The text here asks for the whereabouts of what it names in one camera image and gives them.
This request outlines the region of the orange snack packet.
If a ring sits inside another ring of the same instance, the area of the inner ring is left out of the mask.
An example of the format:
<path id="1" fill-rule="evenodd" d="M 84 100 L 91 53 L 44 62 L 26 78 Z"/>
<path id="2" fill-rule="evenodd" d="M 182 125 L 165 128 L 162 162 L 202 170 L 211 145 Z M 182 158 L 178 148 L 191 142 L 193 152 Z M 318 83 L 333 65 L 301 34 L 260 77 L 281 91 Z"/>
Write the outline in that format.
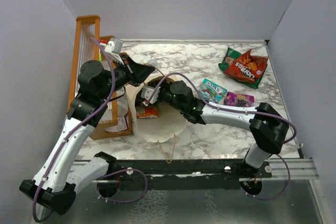
<path id="1" fill-rule="evenodd" d="M 137 119 L 156 119 L 159 116 L 159 109 L 156 106 L 137 106 L 135 111 Z"/>

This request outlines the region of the beige paper bag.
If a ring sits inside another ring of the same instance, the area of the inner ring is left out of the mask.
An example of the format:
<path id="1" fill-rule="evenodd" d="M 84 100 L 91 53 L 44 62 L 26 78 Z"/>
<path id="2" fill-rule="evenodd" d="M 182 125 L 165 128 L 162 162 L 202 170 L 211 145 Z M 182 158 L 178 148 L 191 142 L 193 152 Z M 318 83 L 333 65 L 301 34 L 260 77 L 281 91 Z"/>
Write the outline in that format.
<path id="1" fill-rule="evenodd" d="M 144 88 L 147 86 L 155 87 L 164 76 L 163 72 L 156 69 L 155 73 L 147 77 L 140 86 L 134 87 L 130 84 L 126 86 L 128 107 L 131 112 L 135 134 L 148 143 L 156 143 L 159 146 L 171 138 L 174 138 L 174 143 L 176 143 L 176 136 L 183 132 L 186 127 L 186 119 L 178 110 L 166 103 L 146 107 L 136 100 L 141 98 Z M 157 109 L 157 115 L 153 117 L 146 114 L 144 118 L 139 118 L 137 111 L 145 112 L 146 109 Z"/>

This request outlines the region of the teal snack packet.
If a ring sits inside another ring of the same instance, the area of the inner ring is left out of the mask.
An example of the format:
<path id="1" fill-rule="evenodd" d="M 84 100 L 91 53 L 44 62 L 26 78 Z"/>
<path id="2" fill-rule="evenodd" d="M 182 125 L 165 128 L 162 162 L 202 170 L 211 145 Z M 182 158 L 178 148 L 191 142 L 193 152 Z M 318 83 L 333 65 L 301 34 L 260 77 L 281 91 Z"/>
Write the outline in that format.
<path id="1" fill-rule="evenodd" d="M 198 90 L 206 101 L 213 103 L 219 103 L 227 93 L 227 89 L 208 79 L 203 80 Z"/>

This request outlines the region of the magenta snack packet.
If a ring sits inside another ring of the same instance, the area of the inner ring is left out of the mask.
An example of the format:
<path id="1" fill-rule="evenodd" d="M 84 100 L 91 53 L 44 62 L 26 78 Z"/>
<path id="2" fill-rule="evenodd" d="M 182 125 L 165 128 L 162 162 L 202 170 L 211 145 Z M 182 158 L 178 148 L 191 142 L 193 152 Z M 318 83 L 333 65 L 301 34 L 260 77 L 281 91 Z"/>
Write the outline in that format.
<path id="1" fill-rule="evenodd" d="M 254 102 L 253 96 L 234 92 L 227 92 L 224 99 L 224 105 L 235 107 L 251 107 Z"/>

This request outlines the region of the green crisps bag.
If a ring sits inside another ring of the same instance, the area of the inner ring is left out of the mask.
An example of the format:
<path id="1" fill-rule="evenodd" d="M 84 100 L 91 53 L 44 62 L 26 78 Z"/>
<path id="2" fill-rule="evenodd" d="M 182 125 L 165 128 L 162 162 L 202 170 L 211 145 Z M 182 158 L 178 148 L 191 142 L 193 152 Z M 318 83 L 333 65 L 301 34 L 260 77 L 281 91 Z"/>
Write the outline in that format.
<path id="1" fill-rule="evenodd" d="M 219 69 L 224 73 L 224 71 L 241 55 L 242 55 L 241 53 L 239 53 L 239 52 L 237 52 L 237 51 L 235 51 L 231 48 L 228 48 L 227 53 L 226 53 L 223 61 L 218 64 Z M 249 84 L 249 83 L 244 83 L 244 82 L 241 82 L 241 81 L 237 81 L 233 78 L 231 78 L 231 79 L 233 79 L 237 82 L 240 82 L 240 83 L 242 83 L 242 84 L 244 84 L 244 85 L 246 85 L 250 88 L 257 89 L 260 81 L 262 80 L 262 77 L 257 81 L 256 84 Z"/>

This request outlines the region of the red snack packet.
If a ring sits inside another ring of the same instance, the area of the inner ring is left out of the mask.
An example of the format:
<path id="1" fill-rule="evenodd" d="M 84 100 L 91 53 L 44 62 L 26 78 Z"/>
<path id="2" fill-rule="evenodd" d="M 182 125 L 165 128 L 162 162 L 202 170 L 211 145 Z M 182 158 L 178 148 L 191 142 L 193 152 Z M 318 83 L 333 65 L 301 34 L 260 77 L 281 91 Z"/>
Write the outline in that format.
<path id="1" fill-rule="evenodd" d="M 267 57 L 253 56 L 250 49 L 239 56 L 224 74 L 237 81 L 256 84 L 265 72 L 267 64 Z"/>

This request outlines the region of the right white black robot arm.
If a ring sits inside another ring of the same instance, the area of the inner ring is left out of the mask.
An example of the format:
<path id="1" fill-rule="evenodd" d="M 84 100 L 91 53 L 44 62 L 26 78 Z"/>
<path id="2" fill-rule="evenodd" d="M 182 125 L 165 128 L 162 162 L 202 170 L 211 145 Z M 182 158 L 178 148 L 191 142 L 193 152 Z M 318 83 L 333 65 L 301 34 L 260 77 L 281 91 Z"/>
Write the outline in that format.
<path id="1" fill-rule="evenodd" d="M 268 103 L 257 107 L 229 107 L 194 96 L 184 81 L 161 84 L 151 91 L 150 104 L 166 103 L 193 124 L 221 124 L 251 132 L 255 145 L 241 164 L 246 177 L 259 173 L 263 162 L 279 154 L 285 143 L 289 123 Z"/>

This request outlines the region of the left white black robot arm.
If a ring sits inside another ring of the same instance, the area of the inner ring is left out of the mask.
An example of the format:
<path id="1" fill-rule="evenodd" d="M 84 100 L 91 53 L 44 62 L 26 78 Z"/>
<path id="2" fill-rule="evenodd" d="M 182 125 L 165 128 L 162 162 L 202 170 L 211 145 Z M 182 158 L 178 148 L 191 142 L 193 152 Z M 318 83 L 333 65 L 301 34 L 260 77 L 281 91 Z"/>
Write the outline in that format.
<path id="1" fill-rule="evenodd" d="M 98 177 L 110 179 L 115 175 L 116 166 L 102 154 L 78 172 L 72 173 L 70 168 L 83 143 L 98 126 L 113 93 L 126 84 L 139 86 L 154 71 L 153 66 L 136 63 L 128 55 L 120 55 L 120 60 L 109 70 L 97 60 L 86 61 L 80 67 L 79 90 L 55 147 L 34 178 L 22 181 L 19 186 L 33 201 L 34 209 L 40 204 L 63 215 L 84 187 Z"/>

